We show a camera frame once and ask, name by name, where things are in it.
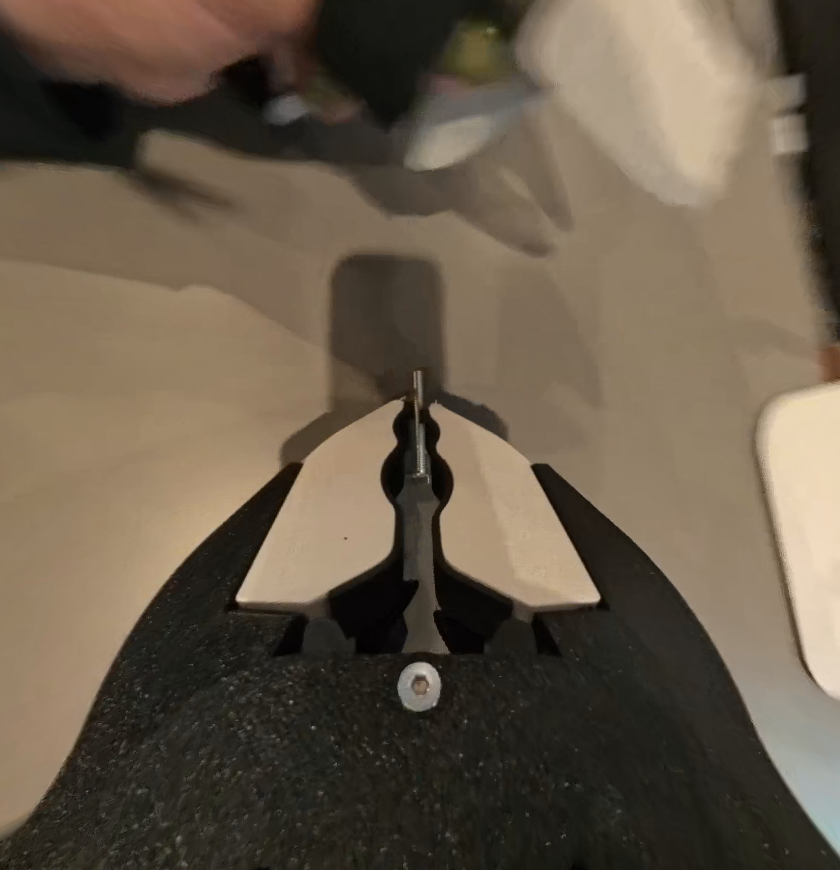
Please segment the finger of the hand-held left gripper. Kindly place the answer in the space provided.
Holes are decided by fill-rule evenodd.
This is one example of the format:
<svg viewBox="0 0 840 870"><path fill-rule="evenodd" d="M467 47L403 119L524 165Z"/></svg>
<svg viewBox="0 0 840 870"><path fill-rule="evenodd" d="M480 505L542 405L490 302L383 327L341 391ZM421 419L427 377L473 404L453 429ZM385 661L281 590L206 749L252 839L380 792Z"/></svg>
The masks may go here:
<svg viewBox="0 0 840 870"><path fill-rule="evenodd" d="M499 140L549 95L537 84L431 84L403 133L403 167L451 168Z"/></svg>
<svg viewBox="0 0 840 870"><path fill-rule="evenodd" d="M534 2L515 57L662 203L700 208L723 193L759 93L732 2Z"/></svg>

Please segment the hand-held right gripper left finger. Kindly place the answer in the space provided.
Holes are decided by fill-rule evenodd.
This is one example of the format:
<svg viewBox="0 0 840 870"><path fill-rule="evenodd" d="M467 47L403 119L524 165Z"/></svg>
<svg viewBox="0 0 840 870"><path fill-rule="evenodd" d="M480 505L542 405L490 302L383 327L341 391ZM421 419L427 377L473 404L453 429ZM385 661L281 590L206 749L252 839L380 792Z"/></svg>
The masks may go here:
<svg viewBox="0 0 840 870"><path fill-rule="evenodd" d="M402 411L390 401L307 456L236 594L240 610L323 615L330 593L387 562L396 510L382 471Z"/></svg>

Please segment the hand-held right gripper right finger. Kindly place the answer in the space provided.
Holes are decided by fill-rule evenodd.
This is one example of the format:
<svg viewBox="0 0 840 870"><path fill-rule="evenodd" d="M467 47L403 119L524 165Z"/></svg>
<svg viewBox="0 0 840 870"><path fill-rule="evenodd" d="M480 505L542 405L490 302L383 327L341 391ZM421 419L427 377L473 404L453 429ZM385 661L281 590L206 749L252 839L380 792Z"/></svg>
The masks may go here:
<svg viewBox="0 0 840 870"><path fill-rule="evenodd" d="M504 620L593 608L601 593L531 463L508 441L441 403L429 408L449 473L437 516L442 614Z"/></svg>

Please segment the silver bolt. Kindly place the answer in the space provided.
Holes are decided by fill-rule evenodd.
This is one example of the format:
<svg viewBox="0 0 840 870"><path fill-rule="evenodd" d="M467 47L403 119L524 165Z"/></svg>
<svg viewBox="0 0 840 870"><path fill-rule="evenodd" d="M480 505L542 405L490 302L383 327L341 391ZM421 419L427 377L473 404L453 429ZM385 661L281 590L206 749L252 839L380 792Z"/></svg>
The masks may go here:
<svg viewBox="0 0 840 870"><path fill-rule="evenodd" d="M427 452L427 433L425 423L426 409L425 372L416 369L412 372L411 406L413 414L412 439L414 451L413 477L423 483L431 481L430 459Z"/></svg>

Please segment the person's left forearm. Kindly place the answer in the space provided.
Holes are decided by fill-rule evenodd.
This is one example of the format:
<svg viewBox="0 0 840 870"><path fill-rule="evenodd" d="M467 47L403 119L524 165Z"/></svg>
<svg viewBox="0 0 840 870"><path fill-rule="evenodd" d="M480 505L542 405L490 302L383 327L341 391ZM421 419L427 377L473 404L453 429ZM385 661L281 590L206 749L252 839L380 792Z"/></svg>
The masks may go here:
<svg viewBox="0 0 840 870"><path fill-rule="evenodd" d="M126 108L106 86L46 76L0 27L0 160L132 169Z"/></svg>

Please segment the person's left hand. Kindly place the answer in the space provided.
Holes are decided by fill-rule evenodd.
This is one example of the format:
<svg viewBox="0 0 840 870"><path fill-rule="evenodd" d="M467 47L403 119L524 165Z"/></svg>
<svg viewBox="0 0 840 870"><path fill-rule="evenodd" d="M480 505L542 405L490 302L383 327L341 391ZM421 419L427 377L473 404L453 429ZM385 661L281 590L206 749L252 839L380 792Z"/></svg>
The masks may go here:
<svg viewBox="0 0 840 870"><path fill-rule="evenodd" d="M0 1L0 29L49 77L149 103L212 90L221 71L307 33L311 1Z"/></svg>

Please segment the white document stand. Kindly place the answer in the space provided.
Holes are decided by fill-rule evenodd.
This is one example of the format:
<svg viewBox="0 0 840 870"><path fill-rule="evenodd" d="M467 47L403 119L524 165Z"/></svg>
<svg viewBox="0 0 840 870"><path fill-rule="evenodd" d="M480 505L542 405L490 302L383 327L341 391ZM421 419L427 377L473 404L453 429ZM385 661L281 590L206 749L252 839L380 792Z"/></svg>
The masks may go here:
<svg viewBox="0 0 840 870"><path fill-rule="evenodd" d="M755 445L799 654L840 701L840 381L773 399Z"/></svg>

